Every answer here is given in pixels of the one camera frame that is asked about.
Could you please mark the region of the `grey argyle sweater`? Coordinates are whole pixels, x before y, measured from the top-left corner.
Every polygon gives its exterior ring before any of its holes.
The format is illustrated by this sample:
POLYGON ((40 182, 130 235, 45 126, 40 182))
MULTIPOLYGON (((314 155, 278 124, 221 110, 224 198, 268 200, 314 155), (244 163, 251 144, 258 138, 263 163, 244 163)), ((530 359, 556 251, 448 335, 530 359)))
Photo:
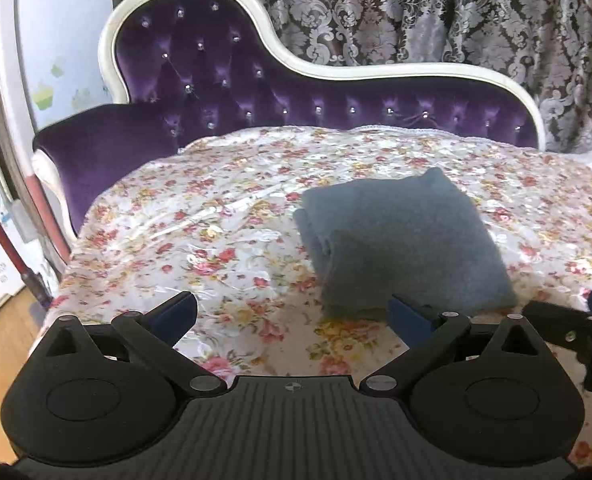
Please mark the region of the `grey argyle sweater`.
POLYGON ((330 318, 384 318, 393 298, 427 318, 517 304, 476 206, 438 168, 311 188, 293 218, 330 318))

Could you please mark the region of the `floral bed cover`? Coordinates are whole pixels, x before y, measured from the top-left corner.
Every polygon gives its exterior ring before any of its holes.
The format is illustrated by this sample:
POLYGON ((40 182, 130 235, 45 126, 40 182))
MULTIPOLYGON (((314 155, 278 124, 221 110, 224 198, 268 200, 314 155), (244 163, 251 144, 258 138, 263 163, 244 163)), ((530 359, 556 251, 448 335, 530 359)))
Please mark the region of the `floral bed cover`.
POLYGON ((293 219, 309 188, 440 169, 471 197, 516 295, 582 308, 592 289, 592 153, 437 130, 252 128, 147 162, 90 207, 46 318, 111 320, 198 298, 179 350, 236 374, 350 374, 399 356, 385 325, 328 321, 293 219))

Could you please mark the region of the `purple tufted chaise sofa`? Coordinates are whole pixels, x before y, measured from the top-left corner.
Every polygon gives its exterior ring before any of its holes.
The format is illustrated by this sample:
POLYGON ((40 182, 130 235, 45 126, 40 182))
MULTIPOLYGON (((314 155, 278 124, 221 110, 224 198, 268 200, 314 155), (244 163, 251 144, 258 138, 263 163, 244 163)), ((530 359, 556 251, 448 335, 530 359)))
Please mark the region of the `purple tufted chaise sofa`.
POLYGON ((32 166, 75 238, 90 205, 145 162, 249 127, 435 128, 544 148, 534 99, 459 63, 325 66, 276 36, 259 0, 123 0, 97 58, 110 102, 42 129, 32 166))

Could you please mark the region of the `grey damask curtain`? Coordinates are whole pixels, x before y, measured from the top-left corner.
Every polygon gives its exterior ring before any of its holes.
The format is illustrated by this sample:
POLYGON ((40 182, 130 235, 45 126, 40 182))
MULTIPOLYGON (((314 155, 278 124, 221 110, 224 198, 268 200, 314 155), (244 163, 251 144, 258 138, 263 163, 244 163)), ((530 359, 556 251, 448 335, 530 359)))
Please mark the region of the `grey damask curtain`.
POLYGON ((488 68, 534 99, 544 148, 592 152, 592 0, 259 1, 298 58, 488 68))

